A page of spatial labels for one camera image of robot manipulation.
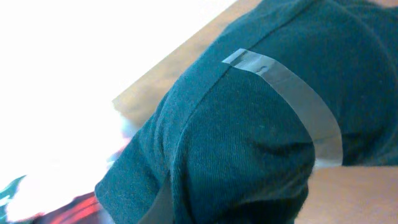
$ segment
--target wooden table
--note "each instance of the wooden table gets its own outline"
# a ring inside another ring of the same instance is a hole
[[[115,100],[117,110],[141,126],[179,75],[235,18],[260,0],[239,0],[163,59]],[[398,6],[398,0],[378,0]],[[398,168],[325,169],[314,173],[297,219],[304,223],[398,223]]]

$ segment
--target wooden surface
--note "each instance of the wooden surface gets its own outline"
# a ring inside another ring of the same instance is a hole
[[[240,0],[183,43],[114,100],[117,110],[142,125],[181,73],[231,21],[260,0]],[[387,6],[398,0],[377,0]],[[298,224],[398,223],[398,168],[325,169],[312,175]]]
[[[177,78],[221,31],[259,2],[260,0],[240,0],[234,3],[122,92],[113,101],[115,108],[135,125],[142,126]]]

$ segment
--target clear tape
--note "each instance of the clear tape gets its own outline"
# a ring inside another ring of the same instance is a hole
[[[276,60],[244,49],[237,50],[223,62],[259,75],[290,105],[313,141],[316,157],[314,169],[342,164],[343,144],[336,118],[321,97],[300,77]],[[260,190],[245,197],[239,204],[263,200],[265,195],[267,192]],[[169,172],[151,208],[138,224],[173,222]]]
[[[337,120],[300,77],[273,58],[245,49],[235,51],[223,63],[259,75],[290,105],[313,141],[314,169],[342,165],[343,143]]]

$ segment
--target dark green t-shirt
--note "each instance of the dark green t-shirt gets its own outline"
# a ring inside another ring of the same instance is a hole
[[[398,18],[363,1],[263,1],[185,71],[96,186],[116,223],[148,211],[168,171],[175,223],[291,223],[315,160],[307,130],[261,77],[222,61],[276,59],[336,118],[344,166],[398,164]],[[264,200],[234,207],[246,194]]]

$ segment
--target knit fabric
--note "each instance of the knit fabric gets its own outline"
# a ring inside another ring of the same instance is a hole
[[[96,186],[116,223],[136,223],[170,171],[175,223],[292,223],[315,160],[307,130],[261,77],[221,63],[272,57],[336,117],[344,166],[398,164],[398,18],[362,1],[263,1],[185,71]],[[266,189],[264,201],[238,205]]]

